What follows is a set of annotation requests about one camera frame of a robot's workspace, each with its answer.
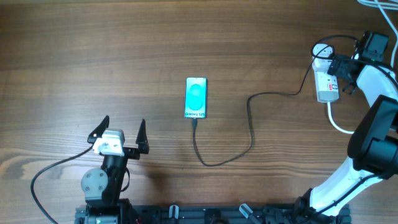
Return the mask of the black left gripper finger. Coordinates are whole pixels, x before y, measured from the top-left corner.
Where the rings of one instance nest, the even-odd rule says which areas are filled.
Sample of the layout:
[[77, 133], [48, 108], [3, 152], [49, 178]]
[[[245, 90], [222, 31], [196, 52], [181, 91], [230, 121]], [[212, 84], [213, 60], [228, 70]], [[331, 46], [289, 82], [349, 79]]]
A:
[[109, 122], [110, 118], [106, 115], [102, 122], [88, 135], [87, 143], [94, 144], [98, 138], [101, 138], [102, 134], [109, 127]]
[[146, 134], [146, 121], [143, 119], [141, 121], [141, 125], [137, 134], [136, 144], [138, 146], [138, 150], [141, 154], [149, 153], [149, 143]]

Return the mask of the white power strip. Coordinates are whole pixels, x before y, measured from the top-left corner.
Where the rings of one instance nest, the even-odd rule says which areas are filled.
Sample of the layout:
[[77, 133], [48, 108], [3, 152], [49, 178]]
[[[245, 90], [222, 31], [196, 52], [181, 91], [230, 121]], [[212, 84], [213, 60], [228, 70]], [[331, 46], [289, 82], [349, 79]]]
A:
[[317, 56], [313, 57], [312, 68], [315, 77], [315, 88], [317, 101], [320, 103], [334, 102], [339, 98], [338, 82], [334, 75], [327, 74], [332, 63], [332, 59], [323, 59], [330, 56], [334, 50], [327, 47], [327, 44], [316, 44], [312, 53]]

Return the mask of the Galaxy S25 smartphone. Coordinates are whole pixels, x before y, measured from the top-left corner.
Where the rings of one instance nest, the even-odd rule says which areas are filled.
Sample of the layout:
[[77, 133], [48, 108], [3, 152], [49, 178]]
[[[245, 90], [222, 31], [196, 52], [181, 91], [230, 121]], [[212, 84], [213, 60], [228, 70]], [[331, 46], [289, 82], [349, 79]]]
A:
[[188, 77], [185, 89], [186, 118], [206, 118], [207, 79], [203, 77]]

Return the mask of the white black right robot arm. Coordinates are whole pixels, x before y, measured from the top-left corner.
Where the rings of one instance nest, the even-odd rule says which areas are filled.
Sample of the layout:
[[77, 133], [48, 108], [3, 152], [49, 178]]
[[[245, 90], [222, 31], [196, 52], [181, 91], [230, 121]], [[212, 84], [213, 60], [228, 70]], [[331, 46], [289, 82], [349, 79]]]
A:
[[313, 70], [325, 74], [326, 86], [333, 90], [336, 78], [347, 80], [360, 89], [370, 109], [347, 146], [348, 157], [321, 185], [309, 189], [294, 207], [294, 217], [306, 221], [327, 222], [366, 188], [397, 174], [397, 138], [389, 135], [397, 130], [397, 80], [391, 65], [383, 62], [389, 38], [367, 31], [354, 38], [351, 57], [336, 54], [324, 37], [312, 47]]

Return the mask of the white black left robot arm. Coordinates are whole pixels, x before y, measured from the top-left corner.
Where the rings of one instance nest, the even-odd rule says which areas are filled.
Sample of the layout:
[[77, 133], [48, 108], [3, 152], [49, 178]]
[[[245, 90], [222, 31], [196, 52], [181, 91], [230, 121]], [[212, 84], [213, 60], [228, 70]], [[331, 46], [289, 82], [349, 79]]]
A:
[[129, 175], [127, 162], [138, 160], [141, 154], [149, 153], [146, 121], [142, 120], [137, 134], [137, 147], [125, 147], [124, 132], [109, 127], [110, 118], [102, 122], [88, 135], [87, 142], [93, 152], [103, 156], [99, 169], [90, 169], [81, 179], [86, 207], [77, 210], [75, 223], [141, 223], [141, 216], [128, 199], [121, 199], [125, 175]]

